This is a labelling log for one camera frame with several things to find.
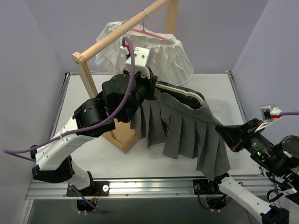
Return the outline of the cream hanger with metal hook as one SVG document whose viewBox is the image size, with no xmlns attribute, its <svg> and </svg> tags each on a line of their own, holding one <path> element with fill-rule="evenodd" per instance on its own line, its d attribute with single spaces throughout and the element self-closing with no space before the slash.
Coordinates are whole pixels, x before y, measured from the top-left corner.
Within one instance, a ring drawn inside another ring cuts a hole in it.
<svg viewBox="0 0 299 224">
<path fill-rule="evenodd" d="M 158 91 L 164 91 L 186 98 L 194 98 L 200 105 L 204 104 L 205 99 L 203 96 L 184 86 L 194 73 L 194 68 L 190 62 L 186 62 L 183 65 L 177 62 L 163 63 L 160 68 L 149 67 L 149 70 L 150 76 L 157 75 L 158 77 L 154 90 L 156 96 L 158 95 Z"/>
</svg>

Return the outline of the grey pleated skirt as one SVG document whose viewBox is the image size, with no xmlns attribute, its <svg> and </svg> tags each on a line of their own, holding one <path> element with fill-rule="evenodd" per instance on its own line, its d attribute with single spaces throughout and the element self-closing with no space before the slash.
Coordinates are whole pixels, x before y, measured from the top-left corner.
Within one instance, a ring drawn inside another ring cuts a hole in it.
<svg viewBox="0 0 299 224">
<path fill-rule="evenodd" d="M 206 99 L 200 105 L 194 98 L 164 91 L 158 91 L 155 97 L 145 100 L 130 122 L 130 128 L 147 141 L 147 147 L 163 143 L 164 156 L 197 159 L 196 170 L 211 181 L 227 173 L 230 170 L 227 149 L 215 130 L 222 124 Z"/>
</svg>

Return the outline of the pink plastic hanger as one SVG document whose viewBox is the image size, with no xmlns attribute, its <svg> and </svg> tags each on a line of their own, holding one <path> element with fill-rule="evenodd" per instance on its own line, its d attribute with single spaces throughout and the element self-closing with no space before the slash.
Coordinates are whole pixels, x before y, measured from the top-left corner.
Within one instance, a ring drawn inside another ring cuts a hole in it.
<svg viewBox="0 0 299 224">
<path fill-rule="evenodd" d="M 143 35 L 147 35 L 147 36 L 150 36 L 150 37 L 153 37 L 153 38 L 157 38 L 157 39 L 160 39 L 160 40 L 167 40 L 168 38 L 162 36 L 162 35 L 159 35 L 157 33 L 153 33 L 151 31 L 147 31 L 144 27 L 144 23 L 142 24 L 142 28 L 137 28 L 137 27 L 134 27 L 131 29 L 132 31 L 134 32 L 137 32 L 137 33 L 140 33 L 140 34 L 143 34 Z"/>
</svg>

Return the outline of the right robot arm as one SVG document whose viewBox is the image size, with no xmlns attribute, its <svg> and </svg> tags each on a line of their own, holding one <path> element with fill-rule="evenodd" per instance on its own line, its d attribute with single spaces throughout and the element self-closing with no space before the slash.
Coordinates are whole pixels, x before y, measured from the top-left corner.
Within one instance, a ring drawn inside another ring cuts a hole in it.
<svg viewBox="0 0 299 224">
<path fill-rule="evenodd" d="M 299 222 L 299 138 L 289 135 L 278 144 L 271 143 L 262 131 L 281 116 L 261 121 L 253 119 L 243 125 L 217 126 L 216 131 L 233 152 L 246 150 L 250 158 L 265 169 L 273 189 L 266 200 L 251 193 L 231 175 L 225 173 L 207 181 L 214 193 L 235 200 L 260 224 L 297 224 Z"/>
</svg>

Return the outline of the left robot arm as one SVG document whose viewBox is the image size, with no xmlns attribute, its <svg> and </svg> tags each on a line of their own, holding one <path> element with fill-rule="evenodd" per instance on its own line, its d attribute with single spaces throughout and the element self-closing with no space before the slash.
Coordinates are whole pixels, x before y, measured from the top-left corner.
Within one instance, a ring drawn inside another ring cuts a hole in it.
<svg viewBox="0 0 299 224">
<path fill-rule="evenodd" d="M 91 172 L 84 171 L 71 154 L 85 143 L 110 132 L 115 122 L 128 123 L 145 100 L 155 98 L 157 76 L 142 77 L 119 74 L 102 83 L 102 91 L 77 108 L 52 142 L 31 153 L 36 160 L 32 169 L 34 180 L 47 183 L 67 182 L 82 195 L 95 191 Z"/>
</svg>

